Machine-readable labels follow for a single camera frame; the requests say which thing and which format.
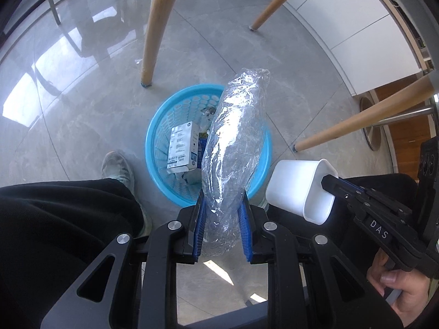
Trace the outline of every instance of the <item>marble floor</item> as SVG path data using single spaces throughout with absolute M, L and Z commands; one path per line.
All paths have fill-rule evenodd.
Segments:
M 243 67 L 271 72 L 271 171 L 282 159 L 326 158 L 342 177 L 392 172 L 387 143 L 372 152 L 362 132 L 292 153 L 296 140 L 356 114 L 358 100 L 285 8 L 258 32 L 249 30 L 270 1 L 177 0 L 153 85 L 144 89 L 140 67 L 151 0 L 62 0 L 60 26 L 45 13 L 0 54 L 0 185 L 96 179 L 104 155 L 119 149 L 134 167 L 137 197 L 154 226 L 173 220 L 178 206 L 146 169 L 149 122 L 176 91 L 226 84 Z M 262 198 L 263 190 L 252 202 Z M 205 265 L 208 260 L 230 281 Z M 266 267 L 246 263 L 238 245 L 224 256 L 179 266 L 177 285 L 179 321 L 187 324 L 243 308 L 253 293 L 266 298 Z

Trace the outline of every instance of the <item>trash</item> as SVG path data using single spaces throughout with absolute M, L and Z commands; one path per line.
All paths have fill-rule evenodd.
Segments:
M 201 163 L 207 206 L 205 255 L 223 254 L 239 239 L 237 209 L 264 144 L 268 83 L 268 70 L 243 69 L 217 105 Z
M 195 168 L 188 172 L 174 173 L 177 181 L 182 184 L 200 184 L 201 183 L 201 169 Z
M 197 168 L 201 169 L 201 162 L 203 161 L 203 155 L 206 150 L 207 145 L 207 133 L 206 138 L 204 138 L 204 134 L 200 133 L 198 134 L 198 161 L 197 161 Z
M 216 108 L 213 106 L 208 106 L 205 109 L 201 110 L 203 117 L 200 122 L 200 138 L 206 138 L 209 136 L 208 131 L 210 125 L 212 125 L 213 116 L 216 113 Z
M 171 130 L 168 151 L 168 173 L 180 173 L 197 168 L 199 127 L 185 122 Z

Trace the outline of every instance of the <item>blue trash basket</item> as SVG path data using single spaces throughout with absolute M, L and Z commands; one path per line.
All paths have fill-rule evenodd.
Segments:
M 163 103 L 148 127 L 145 158 L 150 176 L 162 193 L 181 207 L 196 203 L 201 183 L 184 184 L 177 181 L 174 174 L 168 174 L 166 171 L 171 128 L 188 121 L 200 124 L 200 110 L 208 105 L 218 105 L 223 90 L 222 85 L 216 84 L 200 84 L 180 90 Z M 247 190 L 249 199 L 264 182 L 270 163 L 271 137 L 267 129 L 258 168 Z

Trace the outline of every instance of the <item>shoe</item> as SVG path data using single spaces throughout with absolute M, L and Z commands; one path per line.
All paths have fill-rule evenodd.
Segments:
M 134 195 L 134 172 L 122 154 L 117 151 L 108 152 L 102 162 L 102 178 L 117 179 L 126 186 L 132 195 Z M 137 236 L 147 236 L 152 230 L 152 220 L 149 214 L 142 208 L 143 227 Z
M 108 152 L 102 162 L 102 178 L 117 179 L 134 195 L 134 173 L 128 161 L 117 151 Z

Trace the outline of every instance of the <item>white container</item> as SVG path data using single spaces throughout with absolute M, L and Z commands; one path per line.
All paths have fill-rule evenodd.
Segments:
M 265 198 L 271 205 L 322 225 L 328 219 L 335 199 L 322 188 L 322 179 L 328 174 L 339 177 L 325 159 L 279 161 L 268 183 Z

